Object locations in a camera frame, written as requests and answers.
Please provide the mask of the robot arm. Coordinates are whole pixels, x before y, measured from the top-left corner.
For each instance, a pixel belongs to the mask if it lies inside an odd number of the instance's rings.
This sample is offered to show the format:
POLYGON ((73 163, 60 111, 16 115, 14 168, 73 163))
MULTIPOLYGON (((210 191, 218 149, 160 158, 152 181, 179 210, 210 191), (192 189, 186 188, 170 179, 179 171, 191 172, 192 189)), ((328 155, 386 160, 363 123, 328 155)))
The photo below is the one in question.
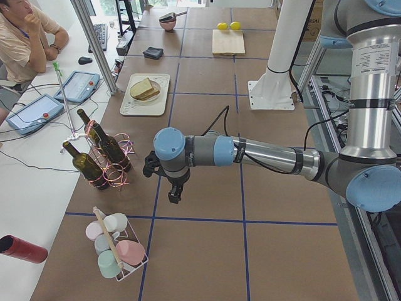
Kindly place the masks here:
POLYGON ((390 148, 395 106, 395 65, 400 44, 399 1, 325 1, 321 41, 351 46, 346 144, 339 152, 296 149, 208 131, 185 136, 160 130, 143 174, 165 177, 178 203, 195 166, 252 164, 279 174, 302 175, 371 213, 400 202, 400 169, 390 148))

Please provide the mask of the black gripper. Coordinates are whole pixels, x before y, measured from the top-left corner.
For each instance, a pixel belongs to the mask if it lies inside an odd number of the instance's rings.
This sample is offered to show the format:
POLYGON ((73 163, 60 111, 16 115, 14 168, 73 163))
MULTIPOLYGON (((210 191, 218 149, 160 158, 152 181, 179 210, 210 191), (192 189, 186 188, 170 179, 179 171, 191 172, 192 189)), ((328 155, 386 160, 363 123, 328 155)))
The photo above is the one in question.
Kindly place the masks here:
POLYGON ((152 174, 166 177, 172 184, 168 193, 169 201, 178 204, 184 184, 189 180, 190 169, 185 163, 184 155, 178 155, 176 158, 166 161, 159 159, 153 150, 144 159, 143 174, 145 177, 151 177, 152 174))

